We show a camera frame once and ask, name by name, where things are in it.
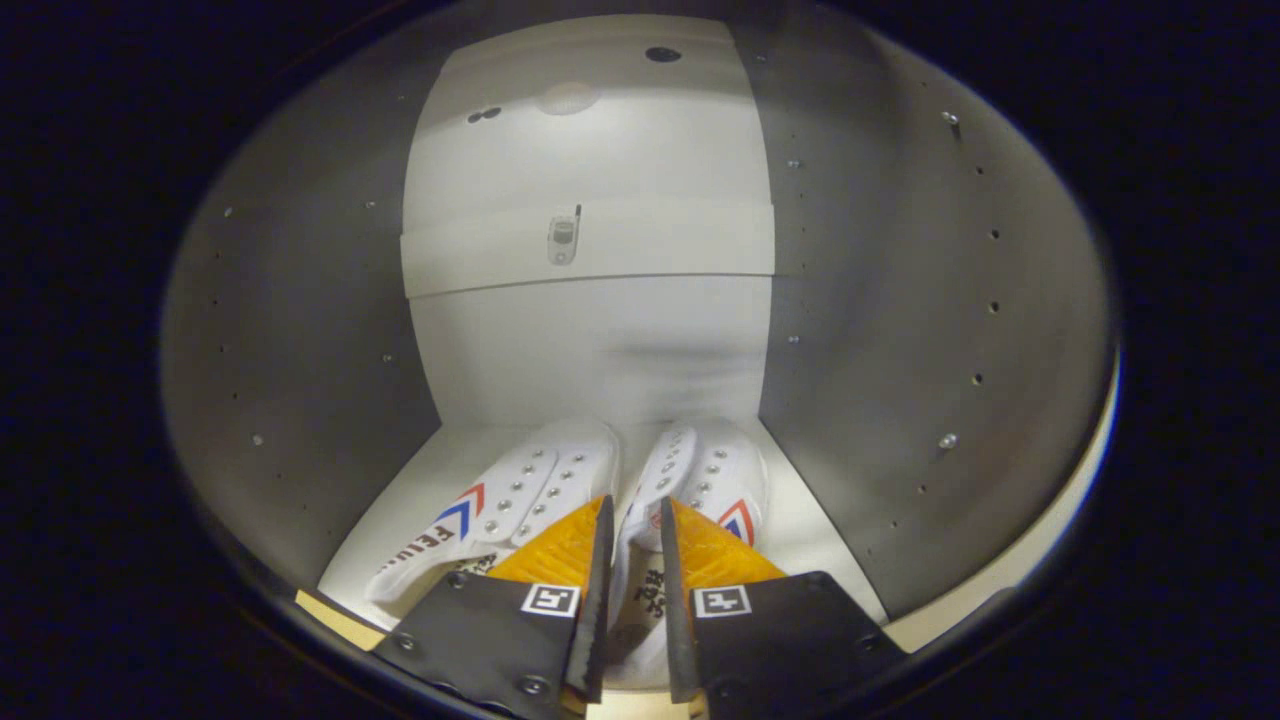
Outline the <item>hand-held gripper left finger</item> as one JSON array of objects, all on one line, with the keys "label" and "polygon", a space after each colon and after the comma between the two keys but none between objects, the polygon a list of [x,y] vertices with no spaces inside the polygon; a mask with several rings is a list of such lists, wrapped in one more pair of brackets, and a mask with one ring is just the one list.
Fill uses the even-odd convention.
[{"label": "hand-held gripper left finger", "polygon": [[372,652],[476,714],[581,719],[602,697],[613,553],[605,495],[488,574],[445,575]]}]

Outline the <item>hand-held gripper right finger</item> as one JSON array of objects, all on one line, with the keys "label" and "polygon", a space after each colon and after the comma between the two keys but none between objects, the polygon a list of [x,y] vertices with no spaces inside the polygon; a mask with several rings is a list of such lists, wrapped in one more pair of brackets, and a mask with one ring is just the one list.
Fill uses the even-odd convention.
[{"label": "hand-held gripper right finger", "polygon": [[908,653],[827,571],[788,574],[664,498],[669,693],[698,719],[819,719],[870,702]]}]

